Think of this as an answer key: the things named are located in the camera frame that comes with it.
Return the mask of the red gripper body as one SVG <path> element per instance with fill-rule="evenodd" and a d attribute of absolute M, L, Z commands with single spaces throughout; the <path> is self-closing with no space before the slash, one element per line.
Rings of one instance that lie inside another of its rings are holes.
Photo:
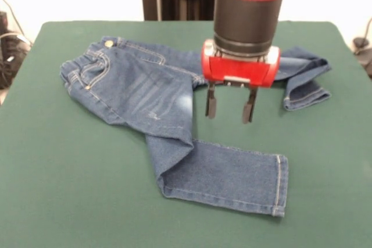
<path fill-rule="evenodd" d="M 222 53 L 212 39 L 202 47 L 203 76 L 211 82 L 270 88 L 280 65 L 280 49 L 271 46 L 261 57 L 239 57 Z"/>

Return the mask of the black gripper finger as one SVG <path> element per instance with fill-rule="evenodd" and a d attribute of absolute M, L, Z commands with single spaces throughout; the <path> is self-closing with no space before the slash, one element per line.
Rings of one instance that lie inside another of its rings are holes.
<path fill-rule="evenodd" d="M 216 83 L 210 81 L 208 84 L 207 100 L 206 100 L 206 112 L 205 116 L 213 119 L 216 115 L 216 98 L 214 96 Z"/>
<path fill-rule="evenodd" d="M 250 88 L 249 98 L 248 98 L 248 101 L 245 103 L 244 109 L 242 112 L 242 122 L 244 124 L 251 123 L 253 120 L 253 111 L 255 108 L 256 95 L 257 95 L 257 88 Z"/>

